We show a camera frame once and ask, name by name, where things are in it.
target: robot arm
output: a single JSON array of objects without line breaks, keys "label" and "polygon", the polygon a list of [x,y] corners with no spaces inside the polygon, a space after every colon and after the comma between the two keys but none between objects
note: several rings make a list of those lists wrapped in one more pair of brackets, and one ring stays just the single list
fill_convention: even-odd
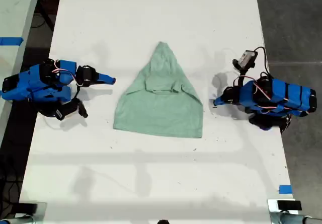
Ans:
[{"label": "robot arm", "polygon": [[[77,93],[71,98],[68,85],[73,80],[77,84]],[[77,109],[81,116],[87,117],[83,103],[77,98],[80,87],[113,85],[115,81],[115,78],[97,73],[88,65],[79,66],[76,71],[76,62],[48,59],[27,71],[5,78],[0,95],[5,100],[28,100],[43,115],[59,120]]]},{"label": "robot arm", "polygon": [[248,69],[255,66],[256,51],[246,51],[233,65],[240,72],[238,85],[233,83],[214,100],[214,105],[234,104],[245,107],[246,113],[253,113],[250,123],[268,130],[279,126],[283,132],[289,125],[291,115],[303,117],[316,110],[316,92],[307,87],[287,84],[273,78],[269,72],[259,79],[243,84]]}]

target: white table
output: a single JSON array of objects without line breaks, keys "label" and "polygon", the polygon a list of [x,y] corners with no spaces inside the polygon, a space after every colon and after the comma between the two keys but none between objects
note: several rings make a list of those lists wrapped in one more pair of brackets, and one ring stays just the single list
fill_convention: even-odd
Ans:
[{"label": "white table", "polygon": [[[159,41],[204,104],[202,139],[112,129],[118,99]],[[21,201],[47,202],[45,223],[270,223],[267,199],[292,197],[278,193],[289,184],[279,130],[208,104],[212,82],[231,85],[232,59],[259,45],[256,0],[60,0],[50,57],[117,82],[81,90],[86,120],[38,115]],[[263,69],[261,54],[249,75]]]},{"label": "white table", "polygon": [[[22,37],[19,46],[0,46],[0,84],[20,72],[32,16],[37,0],[0,0],[0,37]],[[0,99],[0,144],[5,133],[11,103]]]}]

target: cloth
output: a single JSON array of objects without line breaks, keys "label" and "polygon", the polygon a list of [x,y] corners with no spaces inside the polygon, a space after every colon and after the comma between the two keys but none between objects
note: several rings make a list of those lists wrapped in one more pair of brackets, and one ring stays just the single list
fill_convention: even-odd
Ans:
[{"label": "cloth", "polygon": [[173,137],[202,137],[203,106],[168,44],[121,96],[114,129]]}]

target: blue tape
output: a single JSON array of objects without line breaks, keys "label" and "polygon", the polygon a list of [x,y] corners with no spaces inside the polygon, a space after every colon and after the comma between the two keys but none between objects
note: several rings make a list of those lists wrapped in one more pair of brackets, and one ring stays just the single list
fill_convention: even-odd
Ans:
[{"label": "blue tape", "polygon": [[293,193],[291,185],[280,185],[280,188],[278,191],[280,194],[292,194]]},{"label": "blue tape", "polygon": [[24,41],[21,37],[0,37],[0,45],[18,45]]},{"label": "blue tape", "polygon": [[285,98],[286,84],[278,79],[272,79],[272,98],[271,102],[278,103]]}]

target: black cable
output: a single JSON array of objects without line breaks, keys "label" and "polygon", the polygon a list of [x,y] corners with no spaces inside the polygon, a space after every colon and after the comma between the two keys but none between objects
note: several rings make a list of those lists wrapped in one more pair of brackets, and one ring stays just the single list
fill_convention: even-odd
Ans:
[{"label": "black cable", "polygon": [[75,94],[75,96],[74,96],[74,99],[75,99],[75,98],[77,97],[77,95],[79,94],[80,88],[81,88],[81,87],[77,86],[77,91],[76,91],[76,94]]},{"label": "black cable", "polygon": [[262,74],[263,74],[263,73],[264,73],[266,76],[269,76],[269,75],[267,74],[267,72],[262,71],[262,72],[261,72],[261,74],[260,74],[261,78],[262,78]]},{"label": "black cable", "polygon": [[43,26],[44,24],[46,23],[46,21],[45,21],[45,19],[44,19],[44,21],[41,23],[41,24],[39,24],[39,25],[36,25],[36,26],[31,26],[31,28],[33,28],[33,29],[35,29],[35,28],[40,28],[41,26]]},{"label": "black cable", "polygon": [[41,16],[44,18],[45,22],[47,23],[48,27],[52,32],[54,32],[54,24],[48,14],[46,13],[45,9],[42,7],[41,0],[37,0],[36,9],[40,12]]},{"label": "black cable", "polygon": [[265,48],[264,48],[263,46],[259,46],[259,47],[257,47],[256,49],[254,49],[254,51],[256,51],[256,52],[257,52],[257,50],[258,50],[258,49],[262,49],[262,50],[263,50],[263,52],[264,52],[264,67],[265,67],[266,73],[267,73],[271,78],[273,78],[273,77],[272,77],[272,75],[269,73],[268,68],[267,68],[268,62],[267,62],[267,57],[266,57],[266,50],[265,50]]},{"label": "black cable", "polygon": [[[246,75],[246,73],[247,73],[247,70],[241,70],[240,71],[240,76],[244,76],[244,75]],[[238,86],[239,87],[242,87],[244,85],[244,78],[245,77],[239,77],[238,78]]]},{"label": "black cable", "polygon": [[[0,213],[0,215],[2,215],[11,205],[18,203],[19,196],[20,196],[20,193],[21,193],[20,186],[19,186],[18,183],[22,183],[22,181],[18,181],[18,172],[17,172],[14,164],[11,163],[10,161],[9,161],[9,163],[10,163],[10,166],[11,166],[11,168],[13,169],[13,171],[15,173],[15,180],[14,181],[9,181],[8,180],[8,175],[7,175],[5,166],[0,165],[0,168],[3,171],[3,177],[4,177],[2,179],[3,180],[3,185],[2,185],[2,190],[1,190],[1,193],[0,193],[0,195],[2,196],[2,199],[1,199],[1,213]],[[8,197],[9,197],[9,199],[6,199],[5,196],[4,196],[6,183],[12,183],[11,186],[10,186],[10,188],[9,188],[9,190],[8,190]],[[14,187],[15,184],[16,184],[17,190],[18,190],[18,200],[17,200],[17,202],[11,202],[11,195],[10,195],[10,193],[11,193],[11,190]],[[3,202],[6,202],[8,204],[8,206],[6,206],[4,208]]]}]

